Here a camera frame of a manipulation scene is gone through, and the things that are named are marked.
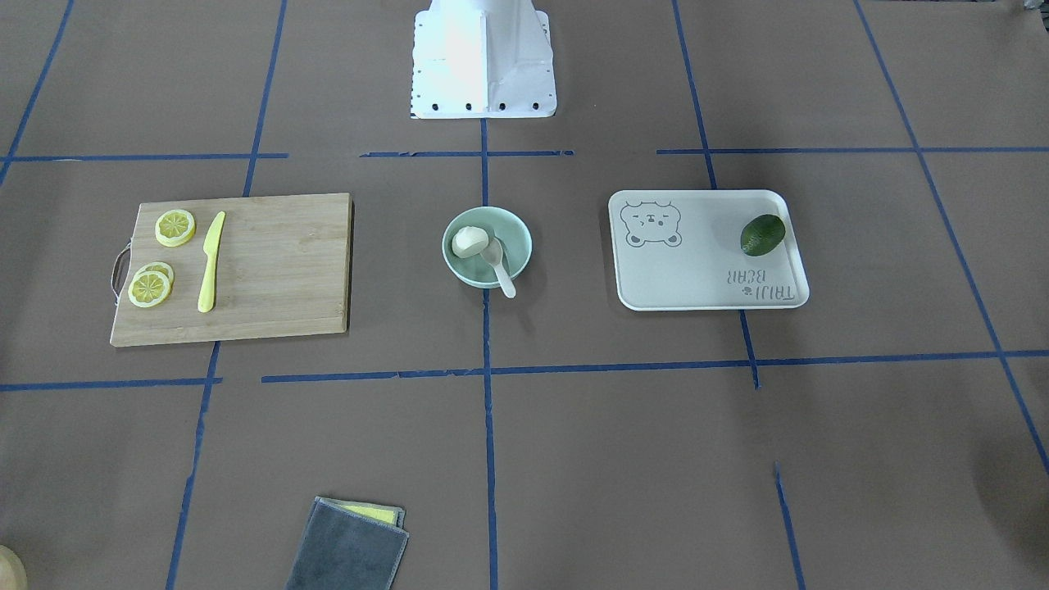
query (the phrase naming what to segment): blue tape line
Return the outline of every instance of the blue tape line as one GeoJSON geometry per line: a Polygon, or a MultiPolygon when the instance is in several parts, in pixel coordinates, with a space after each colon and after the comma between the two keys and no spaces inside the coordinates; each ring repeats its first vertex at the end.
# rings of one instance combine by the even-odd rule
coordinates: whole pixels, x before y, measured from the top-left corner
{"type": "Polygon", "coordinates": [[[481,368],[446,368],[431,371],[380,371],[370,373],[318,373],[312,375],[266,375],[263,383],[300,383],[304,381],[370,381],[377,379],[421,379],[426,377],[470,377],[481,375],[481,368]]]}
{"type": "Polygon", "coordinates": [[[688,75],[688,88],[692,92],[692,108],[695,110],[695,124],[700,128],[700,142],[703,143],[703,157],[707,162],[707,175],[710,177],[710,188],[718,189],[718,178],[714,176],[714,163],[710,156],[710,144],[707,143],[707,128],[703,124],[703,111],[700,109],[700,94],[695,90],[695,79],[692,77],[692,61],[688,58],[688,45],[685,43],[685,29],[681,26],[681,10],[678,0],[673,4],[673,20],[678,25],[678,40],[681,43],[681,57],[685,61],[685,73],[688,75]]]}
{"type": "Polygon", "coordinates": [[[1002,363],[1002,368],[1005,371],[1006,379],[1009,381],[1009,387],[1012,389],[1012,395],[1016,400],[1016,404],[1020,406],[1020,412],[1024,417],[1024,422],[1027,424],[1027,430],[1031,436],[1031,441],[1034,443],[1035,449],[1037,449],[1039,457],[1042,460],[1042,467],[1045,469],[1046,475],[1049,475],[1049,455],[1046,454],[1045,445],[1042,443],[1042,437],[1039,435],[1034,421],[1031,419],[1030,412],[1027,409],[1027,402],[1024,401],[1024,396],[1021,394],[1020,387],[1016,385],[1016,381],[1013,378],[1012,370],[1009,367],[1009,360],[1006,357],[1005,352],[1002,350],[1002,342],[999,340],[998,333],[994,331],[994,324],[990,320],[990,314],[988,314],[987,307],[984,304],[983,297],[980,295],[980,290],[977,288],[972,271],[969,269],[969,265],[965,260],[965,254],[962,252],[961,244],[958,241],[958,236],[955,234],[955,229],[950,224],[947,210],[943,205],[943,201],[940,198],[940,191],[936,187],[936,181],[933,178],[933,172],[929,170],[928,163],[925,161],[925,155],[922,153],[922,148],[918,143],[918,138],[911,125],[911,120],[907,118],[906,110],[903,108],[903,102],[900,100],[900,94],[896,90],[896,84],[893,83],[893,78],[889,73],[889,67],[886,67],[885,60],[881,56],[881,49],[878,48],[878,42],[874,39],[874,33],[871,30],[871,24],[866,20],[863,7],[860,6],[859,0],[853,0],[853,4],[856,6],[856,12],[859,14],[860,21],[863,23],[863,29],[866,31],[868,39],[871,41],[871,46],[874,48],[874,55],[878,59],[878,65],[881,66],[881,72],[885,77],[885,82],[889,84],[889,89],[893,93],[893,99],[896,101],[896,108],[900,111],[900,118],[903,120],[903,126],[906,127],[907,134],[911,136],[911,143],[914,145],[915,151],[918,154],[918,161],[921,163],[922,171],[925,173],[925,181],[928,183],[928,188],[933,192],[933,198],[936,201],[936,207],[940,211],[940,217],[943,219],[943,225],[947,230],[947,236],[950,238],[950,244],[955,248],[955,254],[958,256],[958,261],[962,265],[962,271],[965,273],[965,279],[968,281],[969,290],[972,292],[972,297],[976,299],[977,307],[980,309],[980,315],[983,316],[987,333],[990,335],[991,342],[994,344],[994,351],[999,357],[999,361],[1002,363]]]}
{"type": "Polygon", "coordinates": [[[740,310],[740,328],[743,329],[743,342],[747,345],[747,360],[750,362],[750,374],[754,378],[754,388],[762,388],[762,378],[757,375],[757,360],[754,358],[754,344],[750,341],[750,326],[747,325],[747,312],[740,310]]]}
{"type": "Polygon", "coordinates": [[[66,389],[127,389],[204,385],[207,379],[129,379],[123,381],[57,381],[50,383],[0,383],[0,392],[59,392],[66,389]]]}
{"type": "Polygon", "coordinates": [[[15,154],[18,153],[18,145],[22,143],[22,135],[25,133],[25,127],[29,124],[29,115],[33,114],[33,109],[37,106],[37,99],[40,97],[40,89],[44,87],[44,80],[47,79],[47,72],[51,69],[51,62],[55,61],[55,55],[58,54],[59,44],[62,43],[62,37],[65,35],[66,24],[69,22],[69,15],[72,13],[73,0],[66,2],[65,13],[62,14],[62,22],[59,23],[59,29],[55,34],[55,41],[51,42],[51,48],[47,51],[47,59],[44,60],[44,67],[40,70],[40,77],[37,78],[37,84],[33,87],[33,93],[29,94],[29,102],[25,105],[25,110],[22,112],[22,120],[18,124],[18,130],[15,131],[15,139],[10,142],[10,148],[7,149],[7,160],[0,166],[0,185],[3,184],[4,178],[7,177],[7,170],[10,169],[10,163],[15,154]]]}
{"type": "Polygon", "coordinates": [[[479,157],[479,151],[369,151],[359,157],[479,157]]]}
{"type": "Polygon", "coordinates": [[[488,155],[490,157],[549,157],[549,156],[562,156],[562,155],[575,155],[576,152],[571,149],[560,150],[560,149],[549,149],[549,150],[536,150],[536,151],[489,151],[488,155]]]}
{"type": "Polygon", "coordinates": [[[491,313],[489,312],[490,290],[485,289],[485,448],[488,461],[488,573],[490,590],[499,588],[498,529],[495,518],[495,426],[492,419],[492,346],[491,313]]]}
{"type": "Polygon", "coordinates": [[[575,155],[571,149],[545,149],[523,151],[489,151],[481,146],[480,151],[369,151],[358,157],[551,157],[575,155]]]}
{"type": "MultiPolygon", "coordinates": [[[[286,152],[259,153],[259,160],[282,160],[291,154],[286,152]]],[[[132,154],[91,154],[91,155],[19,155],[12,162],[153,162],[174,160],[250,160],[250,153],[132,153],[132,154]]]]}
{"type": "Polygon", "coordinates": [[[193,467],[190,476],[186,478],[186,489],[183,490],[183,506],[178,512],[178,526],[175,529],[175,543],[171,548],[171,565],[168,566],[168,583],[166,590],[174,590],[175,575],[178,573],[178,560],[183,554],[183,540],[186,536],[186,523],[190,515],[190,501],[193,499],[193,484],[196,482],[197,463],[200,461],[200,447],[204,444],[204,417],[208,414],[208,406],[211,404],[211,388],[217,383],[215,380],[215,366],[218,364],[218,349],[221,342],[215,342],[211,350],[211,360],[208,362],[208,378],[204,384],[204,394],[200,396],[200,413],[197,414],[196,436],[193,441],[193,467]]]}
{"type": "Polygon", "coordinates": [[[255,180],[255,163],[258,162],[259,144],[262,143],[262,125],[265,123],[265,109],[270,104],[270,87],[273,85],[273,72],[277,69],[277,54],[280,52],[280,36],[284,30],[284,14],[286,12],[287,0],[281,0],[280,15],[277,17],[277,30],[273,36],[273,49],[270,51],[270,69],[266,70],[265,85],[262,87],[262,101],[259,103],[259,118],[255,124],[255,141],[252,142],[252,154],[248,160],[243,196],[251,194],[252,182],[255,180]]]}
{"type": "Polygon", "coordinates": [[[801,572],[801,557],[797,552],[797,540],[794,538],[794,523],[790,518],[790,506],[787,505],[787,494],[784,492],[784,480],[779,473],[779,462],[775,462],[776,494],[779,496],[779,510],[784,515],[784,528],[787,530],[787,543],[790,545],[790,559],[794,564],[794,578],[797,590],[805,590],[805,573],[801,572]]]}
{"type": "Polygon", "coordinates": [[[752,153],[913,153],[914,148],[711,148],[658,149],[658,155],[752,154],[752,153]]]}
{"type": "Polygon", "coordinates": [[[1049,146],[1003,146],[1003,147],[922,147],[929,153],[1041,153],[1049,152],[1049,146]]]}
{"type": "Polygon", "coordinates": [[[609,373],[615,371],[673,371],[680,368],[725,368],[750,366],[747,360],[704,360],[682,362],[635,362],[616,364],[560,364],[545,366],[502,366],[492,375],[535,375],[540,373],[609,373]]]}
{"type": "Polygon", "coordinates": [[[1042,437],[1039,435],[1039,429],[1034,425],[1034,420],[1031,418],[1031,413],[1027,409],[1027,402],[1024,401],[1024,395],[1020,393],[1020,385],[1016,384],[1016,379],[1012,375],[1012,367],[1009,366],[1009,361],[1006,360],[1005,355],[1001,355],[999,362],[1002,363],[1002,368],[1005,371],[1005,377],[1009,380],[1009,387],[1012,388],[1012,397],[1016,400],[1016,405],[1020,406],[1020,414],[1024,417],[1024,423],[1027,425],[1027,431],[1031,435],[1031,441],[1034,443],[1034,448],[1039,452],[1039,459],[1042,460],[1042,468],[1045,469],[1047,476],[1049,476],[1049,455],[1046,455],[1046,447],[1042,443],[1042,437]]]}
{"type": "Polygon", "coordinates": [[[967,360],[998,358],[996,352],[982,353],[924,353],[914,355],[868,355],[853,357],[806,357],[757,359],[761,366],[791,366],[802,364],[856,364],[878,362],[920,362],[937,360],[967,360]]]}
{"type": "MultiPolygon", "coordinates": [[[[919,353],[911,355],[863,355],[841,357],[804,357],[804,358],[766,358],[753,360],[758,366],[792,366],[821,364],[858,364],[858,363],[893,363],[893,362],[930,362],[942,360],[994,359],[999,354],[993,351],[975,353],[919,353]]],[[[1007,351],[1004,356],[1010,358],[1049,357],[1049,350],[1007,351]]],[[[617,371],[676,371],[692,368],[731,368],[751,366],[750,359],[681,361],[681,362],[636,362],[611,364],[563,364],[535,366],[502,366],[492,367],[492,375],[536,375],[547,373],[611,373],[617,371]]],[[[429,377],[476,377],[484,375],[485,368],[446,368],[427,371],[387,371],[373,373],[321,373],[307,375],[269,375],[262,377],[263,383],[290,383],[309,381],[365,381],[372,379],[420,379],[429,377]]]]}
{"type": "Polygon", "coordinates": [[[1006,351],[1003,354],[1008,358],[1049,357],[1049,351],[1006,351]]]}
{"type": "Polygon", "coordinates": [[[900,93],[896,90],[896,84],[893,83],[893,77],[889,75],[889,67],[885,65],[884,58],[881,57],[881,49],[878,48],[878,42],[874,39],[874,31],[871,30],[871,24],[866,21],[866,15],[863,13],[863,7],[859,5],[859,0],[853,0],[853,4],[856,6],[856,12],[859,14],[859,20],[863,24],[863,30],[866,33],[866,38],[871,42],[871,47],[874,49],[874,57],[878,60],[878,66],[881,67],[881,73],[885,78],[885,82],[889,84],[889,90],[893,93],[893,100],[896,101],[896,108],[900,111],[900,118],[903,120],[903,126],[907,130],[907,135],[911,138],[911,145],[914,146],[916,151],[921,151],[918,144],[918,138],[915,135],[915,130],[911,126],[911,119],[907,118],[906,111],[903,109],[903,101],[900,100],[900,93]]]}
{"type": "Polygon", "coordinates": [[[480,205],[488,207],[488,120],[480,120],[480,205]]]}

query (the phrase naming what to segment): bear illustration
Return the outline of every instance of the bear illustration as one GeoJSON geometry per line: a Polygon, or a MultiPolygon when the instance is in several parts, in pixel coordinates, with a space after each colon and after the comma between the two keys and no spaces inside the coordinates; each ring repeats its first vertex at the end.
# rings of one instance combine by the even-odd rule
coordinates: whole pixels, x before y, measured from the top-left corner
{"type": "Polygon", "coordinates": [[[655,202],[626,204],[619,217],[626,224],[626,243],[635,248],[649,241],[662,241],[671,248],[681,246],[681,234],[678,233],[681,211],[673,205],[655,202]]]}

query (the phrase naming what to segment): lemon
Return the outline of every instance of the lemon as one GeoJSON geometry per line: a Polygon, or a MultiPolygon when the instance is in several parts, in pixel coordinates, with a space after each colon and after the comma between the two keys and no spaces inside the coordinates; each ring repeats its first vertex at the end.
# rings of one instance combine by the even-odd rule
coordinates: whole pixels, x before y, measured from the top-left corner
{"type": "Polygon", "coordinates": [[[175,282],[175,270],[171,268],[171,265],[167,262],[162,262],[159,260],[155,262],[150,262],[145,267],[138,269],[137,271],[135,271],[133,275],[131,275],[131,278],[133,279],[134,277],[141,275],[146,271],[156,271],[163,274],[164,276],[168,277],[168,282],[171,282],[172,285],[175,282]]]}
{"type": "Polygon", "coordinates": [[[163,246],[174,248],[181,246],[196,233],[196,220],[193,213],[185,209],[172,209],[156,219],[154,235],[163,246]]]}
{"type": "Polygon", "coordinates": [[[754,217],[740,234],[740,248],[748,256],[763,256],[775,250],[787,235],[784,220],[775,215],[754,217]]]}
{"type": "Polygon", "coordinates": [[[131,279],[128,299],[138,308],[158,305],[171,294],[171,281],[157,271],[145,271],[131,279]]]}

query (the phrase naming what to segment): spoon handle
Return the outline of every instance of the spoon handle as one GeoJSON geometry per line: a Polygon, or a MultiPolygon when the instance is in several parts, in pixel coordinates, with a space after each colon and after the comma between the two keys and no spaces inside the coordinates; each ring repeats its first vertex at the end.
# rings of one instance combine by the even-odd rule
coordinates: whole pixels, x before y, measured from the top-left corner
{"type": "Polygon", "coordinates": [[[506,295],[508,299],[516,297],[517,288],[514,287],[513,281],[510,280],[510,275],[507,274],[507,269],[502,266],[502,261],[500,260],[498,265],[493,265],[492,268],[495,269],[495,278],[499,280],[499,287],[502,288],[502,294],[506,295]]]}

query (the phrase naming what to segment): tray rim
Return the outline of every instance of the tray rim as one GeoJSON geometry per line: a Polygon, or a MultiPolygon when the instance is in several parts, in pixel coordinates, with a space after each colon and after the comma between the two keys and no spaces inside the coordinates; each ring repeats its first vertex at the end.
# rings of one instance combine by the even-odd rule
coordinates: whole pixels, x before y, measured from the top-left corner
{"type": "Polygon", "coordinates": [[[787,201],[777,192],[769,189],[707,189],[707,190],[693,190],[693,189],[623,189],[616,191],[611,197],[608,197],[607,204],[608,210],[608,234],[612,238],[612,253],[613,253],[613,266],[616,272],[616,294],[619,296],[619,301],[623,303],[627,309],[635,312],[693,312],[693,311],[720,311],[720,310],[793,310],[800,308],[809,301],[811,296],[811,290],[809,288],[809,279],[805,273],[805,265],[801,261],[801,252],[797,247],[797,239],[794,234],[794,226],[790,218],[790,210],[787,207],[787,201]],[[704,198],[713,196],[725,196],[730,193],[767,193],[770,201],[773,201],[777,208],[783,212],[784,225],[787,226],[787,236],[784,238],[784,246],[787,248],[788,259],[790,260],[791,271],[794,275],[794,281],[797,285],[798,293],[804,294],[800,300],[794,304],[779,304],[773,303],[768,305],[752,304],[752,305],[678,305],[678,307],[640,307],[628,302],[623,297],[623,282],[619,265],[619,247],[617,245],[616,237],[619,235],[616,231],[616,217],[613,214],[613,202],[624,193],[644,193],[644,194],[667,194],[673,193],[676,195],[683,195],[687,197],[704,198]]]}

